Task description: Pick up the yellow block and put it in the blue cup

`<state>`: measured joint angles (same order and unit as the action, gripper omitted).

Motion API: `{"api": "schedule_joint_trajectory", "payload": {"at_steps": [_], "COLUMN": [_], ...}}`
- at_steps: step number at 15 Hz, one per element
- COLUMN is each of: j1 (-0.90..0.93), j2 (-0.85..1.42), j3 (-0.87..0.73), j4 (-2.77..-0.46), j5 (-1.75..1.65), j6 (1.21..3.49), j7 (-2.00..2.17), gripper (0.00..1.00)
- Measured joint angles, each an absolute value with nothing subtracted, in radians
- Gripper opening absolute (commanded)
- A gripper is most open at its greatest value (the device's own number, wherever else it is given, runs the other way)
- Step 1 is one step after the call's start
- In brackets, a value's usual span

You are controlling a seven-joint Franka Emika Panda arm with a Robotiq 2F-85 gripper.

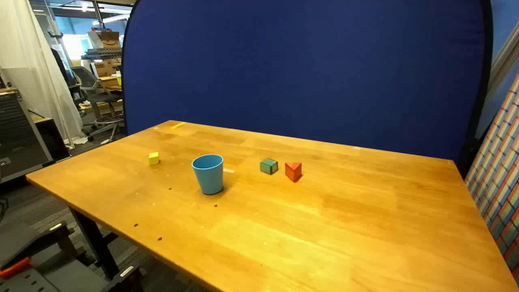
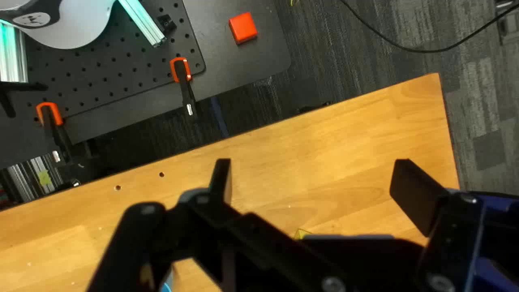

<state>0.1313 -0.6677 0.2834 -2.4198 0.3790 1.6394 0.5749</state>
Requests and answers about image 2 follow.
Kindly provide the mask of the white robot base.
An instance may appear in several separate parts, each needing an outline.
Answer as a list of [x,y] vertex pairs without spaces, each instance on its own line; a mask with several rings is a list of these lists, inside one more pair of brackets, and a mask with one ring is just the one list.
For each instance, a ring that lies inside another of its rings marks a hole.
[[0,0],[0,20],[50,48],[79,48],[107,27],[115,0]]

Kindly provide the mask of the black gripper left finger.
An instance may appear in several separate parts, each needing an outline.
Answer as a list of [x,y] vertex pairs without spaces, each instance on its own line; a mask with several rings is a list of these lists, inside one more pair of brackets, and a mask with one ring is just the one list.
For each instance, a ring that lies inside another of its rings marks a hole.
[[217,158],[209,179],[209,189],[220,202],[232,201],[232,160]]

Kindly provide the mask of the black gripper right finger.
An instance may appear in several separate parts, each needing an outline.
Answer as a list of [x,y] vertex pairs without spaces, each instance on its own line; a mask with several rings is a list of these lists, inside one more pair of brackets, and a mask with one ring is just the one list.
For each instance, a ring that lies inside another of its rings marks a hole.
[[389,194],[421,235],[434,226],[436,212],[449,191],[410,158],[394,162]]

